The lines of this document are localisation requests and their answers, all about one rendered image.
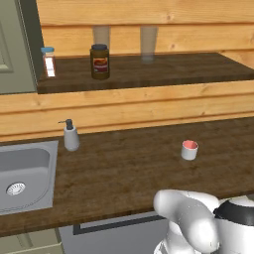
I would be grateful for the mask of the white soap dispenser black pump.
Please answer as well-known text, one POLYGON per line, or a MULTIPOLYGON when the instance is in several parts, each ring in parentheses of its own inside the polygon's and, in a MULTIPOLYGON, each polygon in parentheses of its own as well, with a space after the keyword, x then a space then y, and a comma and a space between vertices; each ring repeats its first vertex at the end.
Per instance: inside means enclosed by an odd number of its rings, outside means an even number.
POLYGON ((70 151, 76 151, 79 148, 79 137, 75 126, 72 124, 71 119, 66 119, 63 128, 63 142, 65 148, 70 151))

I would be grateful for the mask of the grey-green cupboard door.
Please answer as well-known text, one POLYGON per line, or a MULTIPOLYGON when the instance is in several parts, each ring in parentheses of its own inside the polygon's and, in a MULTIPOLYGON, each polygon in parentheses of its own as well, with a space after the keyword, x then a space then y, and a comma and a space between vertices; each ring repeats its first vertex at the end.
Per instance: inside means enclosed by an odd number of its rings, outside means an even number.
POLYGON ((16 0, 0 0, 0 94, 36 90, 20 8, 16 0))

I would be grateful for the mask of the white cup pink inside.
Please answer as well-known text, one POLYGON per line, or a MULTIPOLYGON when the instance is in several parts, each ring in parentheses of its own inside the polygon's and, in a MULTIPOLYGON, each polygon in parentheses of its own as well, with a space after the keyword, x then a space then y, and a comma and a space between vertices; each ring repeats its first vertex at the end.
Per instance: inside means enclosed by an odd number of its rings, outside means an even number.
POLYGON ((197 154, 198 144, 193 140, 184 140, 182 144, 182 158, 187 161, 192 161, 195 159, 197 154))

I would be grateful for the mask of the dark jar red label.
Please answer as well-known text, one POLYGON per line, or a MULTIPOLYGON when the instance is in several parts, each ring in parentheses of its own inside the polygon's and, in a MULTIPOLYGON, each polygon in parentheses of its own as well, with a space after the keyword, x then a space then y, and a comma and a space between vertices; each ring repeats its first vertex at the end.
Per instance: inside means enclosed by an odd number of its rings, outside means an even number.
POLYGON ((90 49, 91 76, 103 80, 110 76, 109 50, 104 44, 94 44, 90 49))

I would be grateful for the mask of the pale green cupboard front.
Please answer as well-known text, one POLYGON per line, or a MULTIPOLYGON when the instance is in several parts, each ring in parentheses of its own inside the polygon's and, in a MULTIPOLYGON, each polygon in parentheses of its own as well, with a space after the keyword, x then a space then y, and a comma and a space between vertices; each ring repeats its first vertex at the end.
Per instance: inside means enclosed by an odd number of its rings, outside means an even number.
POLYGON ((0 254, 64 254, 57 228, 0 237, 0 254))

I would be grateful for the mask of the grey steel sink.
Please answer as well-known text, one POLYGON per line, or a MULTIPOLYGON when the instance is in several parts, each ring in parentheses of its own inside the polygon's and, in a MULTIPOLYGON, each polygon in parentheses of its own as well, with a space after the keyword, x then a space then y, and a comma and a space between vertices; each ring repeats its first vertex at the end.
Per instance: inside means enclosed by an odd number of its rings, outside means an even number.
POLYGON ((0 147, 0 215, 51 208, 58 141, 0 147))

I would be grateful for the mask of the dark wooden shelf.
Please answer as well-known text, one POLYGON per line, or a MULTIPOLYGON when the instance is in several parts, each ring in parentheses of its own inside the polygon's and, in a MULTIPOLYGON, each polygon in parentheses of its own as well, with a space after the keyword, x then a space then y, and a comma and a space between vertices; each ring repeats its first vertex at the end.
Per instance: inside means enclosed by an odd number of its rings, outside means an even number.
POLYGON ((89 58, 56 60, 56 75, 42 75, 38 92, 63 93, 253 80, 254 69, 216 53, 156 55, 152 63, 139 56, 111 57, 110 77, 91 77, 89 58))

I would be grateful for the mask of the grey drawer front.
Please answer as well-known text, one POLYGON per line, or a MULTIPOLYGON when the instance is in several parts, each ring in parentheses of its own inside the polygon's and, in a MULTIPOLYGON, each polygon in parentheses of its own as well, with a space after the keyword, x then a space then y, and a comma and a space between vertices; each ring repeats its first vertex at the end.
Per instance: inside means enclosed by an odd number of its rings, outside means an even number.
MULTIPOLYGON (((145 212, 82 223, 81 227, 157 215, 145 212)), ((146 223, 112 228, 80 235, 72 233, 74 225, 60 228, 65 254, 153 254, 158 243, 166 236, 168 221, 163 218, 146 223)))

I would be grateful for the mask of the spice shaker blue lid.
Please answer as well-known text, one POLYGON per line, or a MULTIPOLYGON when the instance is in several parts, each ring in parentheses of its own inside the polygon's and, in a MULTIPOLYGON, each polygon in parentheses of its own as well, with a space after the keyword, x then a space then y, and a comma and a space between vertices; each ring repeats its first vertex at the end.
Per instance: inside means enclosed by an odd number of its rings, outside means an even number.
POLYGON ((55 49, 53 47, 43 47, 41 48, 41 52, 43 54, 46 76, 55 77, 56 76, 55 49))

